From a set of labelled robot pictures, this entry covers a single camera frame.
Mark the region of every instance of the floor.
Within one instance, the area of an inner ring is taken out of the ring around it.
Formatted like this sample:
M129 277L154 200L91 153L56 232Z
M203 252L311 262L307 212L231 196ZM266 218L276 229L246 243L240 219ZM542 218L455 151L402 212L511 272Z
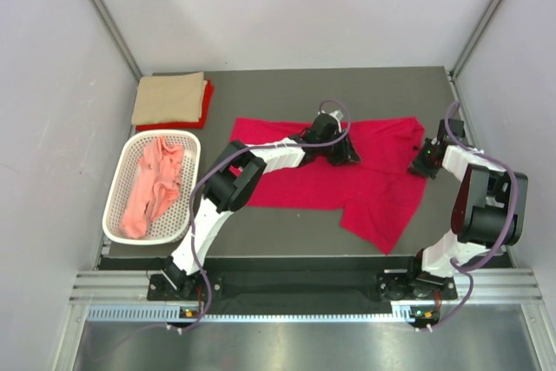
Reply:
M405 323L208 323L182 336L150 329L91 361L142 326L87 323L74 369L540 370L519 306L470 306L432 334Z
M341 99L354 120L416 116L435 136L453 94L441 67L332 70L264 70L207 73L215 95L204 129L200 172L222 152L238 116L312 121L319 103ZM449 229L458 182L440 172L395 247L412 255ZM381 255L370 242L340 227L341 212L244 208L223 226L212 256ZM135 247L112 243L110 256L165 256L176 244Z

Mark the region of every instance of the white laundry basket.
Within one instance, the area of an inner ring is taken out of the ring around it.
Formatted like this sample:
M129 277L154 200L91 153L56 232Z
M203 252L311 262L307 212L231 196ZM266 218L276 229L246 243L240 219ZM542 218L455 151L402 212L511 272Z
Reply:
M128 238L120 231L123 211L140 172L139 158L142 156L143 148L158 136L163 136L169 145L183 145L180 198L159 219L149 225L145 237ZM149 130L132 136L123 147L106 201L103 216L106 236L113 242L128 245L159 245L181 239L189 225L189 196L197 180L200 154L201 144L197 137L183 130Z

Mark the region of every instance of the purple cable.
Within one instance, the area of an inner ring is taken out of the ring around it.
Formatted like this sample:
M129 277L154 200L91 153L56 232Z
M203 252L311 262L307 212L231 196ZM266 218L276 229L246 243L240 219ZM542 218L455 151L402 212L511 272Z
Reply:
M450 124L448 123L448 119L450 119L450 117L452 117L455 114L455 112L458 111L459 108L460 108L460 103L458 101L454 101L448 107L446 111L446 116L444 117L444 127L446 128L446 132L448 133L448 136L453 141L453 143L455 143L456 145L458 145L459 147L463 148L466 151L472 151L472 149L467 147L465 144L461 143L458 140L458 138L455 137L452 130L450 129ZM444 319L439 321L437 324L431 326L431 330L438 328L439 326L443 325L446 321L448 321L450 318L454 317L467 303L467 301L471 297L471 293L473 292L473 277L469 273L471 273L471 271L474 271L475 269L483 267L487 262L489 262L493 258L493 256L496 255L496 253L504 243L507 233L510 230L510 226L512 225L512 219L513 219L513 215L515 214L515 207L518 201L518 180L515 177L515 174L513 173L512 169L510 169L507 166L507 164L497 160L496 158L487 156L485 154L479 154L479 156L481 158L484 158L485 160L494 162L495 164L498 164L501 167L503 167L510 177L510 181L512 182L512 188L511 188L510 202L508 204L508 209L507 209L506 221L504 222L504 225L502 226L502 230L500 231L500 234L498 235L498 239L494 243L493 247L490 249L490 251L488 251L488 253L483 258L480 259L480 261L476 262L474 265L463 267L456 263L455 258L452 258L450 260L452 266L455 269L457 269L458 272L465 275L469 279L469 290L467 291L466 295L463 296L463 299L461 299L460 303L455 308L453 308L453 310Z
M325 142L325 143L289 143L289 144L278 145L278 147L282 146L284 148L321 148L321 147L329 147L330 145L334 145L335 143L338 143L339 141L344 139L346 137L346 135L349 133L349 130L351 129L351 114L349 113L348 108L342 102L340 102L338 100L334 100L334 99L327 99L327 100L321 102L321 104L319 105L319 112L320 113L323 112L322 107L326 103L337 104L338 106L340 106L342 108L343 111L346 112L347 127L344 129L344 131L341 133L340 136L338 136L333 141ZM201 178L201 180L199 180L199 182L193 187L193 190L191 190L191 196L189 197L189 219L191 220L191 253L193 255L193 260L195 261L196 266L199 268L199 272L201 273L202 279L204 280L205 285L207 286L207 301L204 304L202 312L199 313L197 315L197 317L195 318L195 321L191 322L191 324L189 326L182 329L183 333L188 332L189 330L199 326L199 324L201 323L202 318L205 316L205 314L207 314L207 311L209 311L210 305L212 303L212 296L213 296L212 295L212 286L210 285L209 277L207 276L207 273L205 272L205 270L202 269L201 261L199 260L199 256L197 255L197 251L195 250L195 213L193 211L193 201L195 200L195 195L201 189L201 187L204 185L204 183L207 182L207 180L216 171L218 171L222 167L225 167L226 165L228 165L230 162L232 162L232 160L236 159L237 156L240 156L241 154L244 154L244 153L250 151L251 149L276 149L276 145L274 145L274 144L272 144L272 145L251 145L251 146L248 146L248 147L237 150L234 154L232 154L228 158L225 158L224 160L222 160L221 162L216 164L216 166L214 166L207 174L205 174ZM143 331L149 330L149 329L152 329L152 328L166 328L166 325L161 324L161 323L155 323L155 324L150 324L150 325L144 326L142 328L139 328L135 332L133 332L132 334L129 334L128 336L126 336L126 337L122 338L120 341L118 341L114 345L114 347L110 348L110 350L107 354L105 354L101 357L97 357L97 358L93 358L93 355L90 352L90 345L89 345L90 341L88 341L87 350L88 350L88 353L89 353L89 357L93 362L102 362L106 358L108 358L109 356L114 354L114 352L119 347L121 347L124 343L133 339L135 336L139 335Z

